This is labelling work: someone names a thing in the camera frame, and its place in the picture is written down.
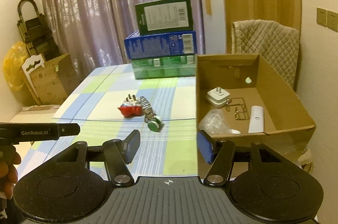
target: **clear plastic bag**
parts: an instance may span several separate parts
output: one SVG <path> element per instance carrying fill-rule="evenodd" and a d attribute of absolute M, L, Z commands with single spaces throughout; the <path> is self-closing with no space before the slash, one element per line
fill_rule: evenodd
<path fill-rule="evenodd" d="M 207 134 L 230 134 L 233 133 L 222 110 L 210 110 L 198 125 L 200 130 Z"/>
<path fill-rule="evenodd" d="M 28 57 L 26 45 L 19 41 L 7 52 L 2 63 L 3 75 L 8 88 L 23 106 L 35 105 L 34 99 L 23 80 L 24 74 L 21 70 L 21 66 Z"/>

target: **table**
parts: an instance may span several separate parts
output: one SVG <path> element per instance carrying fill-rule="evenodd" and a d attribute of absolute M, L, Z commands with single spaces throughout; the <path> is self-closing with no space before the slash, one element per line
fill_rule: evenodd
<path fill-rule="evenodd" d="M 117 109 L 128 94 L 144 96 L 164 123 L 152 132 L 144 117 L 125 119 Z M 95 69 L 67 98 L 52 122 L 78 123 L 78 136 L 36 142 L 18 166 L 24 176 L 76 141 L 89 146 L 124 139 L 133 129 L 141 132 L 141 145 L 128 165 L 133 177 L 197 175 L 195 77 L 136 80 L 131 64 Z M 104 164 L 91 170 L 107 179 Z"/>

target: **barcode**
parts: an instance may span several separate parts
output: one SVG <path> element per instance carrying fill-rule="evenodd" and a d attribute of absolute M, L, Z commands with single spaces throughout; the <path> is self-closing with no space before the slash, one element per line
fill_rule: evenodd
<path fill-rule="evenodd" d="M 184 54 L 194 53 L 192 34 L 182 34 Z"/>
<path fill-rule="evenodd" d="M 194 63 L 194 55 L 189 55 L 189 56 L 187 56 L 187 63 L 188 63 L 188 64 Z"/>
<path fill-rule="evenodd" d="M 187 20 L 186 15 L 185 15 L 185 8 L 179 8 L 179 21 L 180 22 L 185 22 Z"/>
<path fill-rule="evenodd" d="M 154 67 L 159 67 L 161 65 L 159 59 L 154 59 Z"/>

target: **cardboard box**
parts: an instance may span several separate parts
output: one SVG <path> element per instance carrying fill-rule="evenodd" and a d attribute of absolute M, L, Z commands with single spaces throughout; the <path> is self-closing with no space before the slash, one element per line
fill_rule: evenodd
<path fill-rule="evenodd" d="M 136 31 L 124 40 L 130 60 L 197 53 L 195 31 L 140 36 Z"/>
<path fill-rule="evenodd" d="M 69 54 L 45 62 L 30 77 L 42 104 L 61 105 L 80 84 Z"/>
<path fill-rule="evenodd" d="M 135 5 L 141 35 L 194 30 L 190 0 L 157 0 Z"/>
<path fill-rule="evenodd" d="M 131 60 L 136 79 L 195 76 L 195 55 Z"/>
<path fill-rule="evenodd" d="M 228 139 L 237 146 L 261 142 L 292 162 L 302 154 L 316 124 L 309 116 L 293 89 L 258 54 L 203 55 L 197 57 L 196 103 L 197 127 L 202 118 L 214 107 L 206 99 L 207 91 L 221 87 L 231 97 L 243 97 L 251 114 L 252 106 L 264 108 L 265 133 L 248 133 L 249 120 L 237 121 L 234 107 L 227 112 L 222 108 L 231 129 L 241 134 L 212 135 L 214 139 Z M 247 163 L 235 163 L 232 177 L 247 170 Z M 198 174 L 204 178 L 210 165 L 198 151 Z"/>

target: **black circular disc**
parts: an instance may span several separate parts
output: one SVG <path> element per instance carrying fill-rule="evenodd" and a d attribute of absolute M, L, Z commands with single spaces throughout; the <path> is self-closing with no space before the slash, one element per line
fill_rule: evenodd
<path fill-rule="evenodd" d="M 37 168 L 14 188 L 16 206 L 41 222 L 70 222 L 95 210 L 106 196 L 104 180 L 78 164 Z"/>
<path fill-rule="evenodd" d="M 232 183 L 237 207 L 266 222 L 306 220 L 318 211 L 323 197 L 320 184 L 307 173 L 269 167 L 249 170 Z"/>

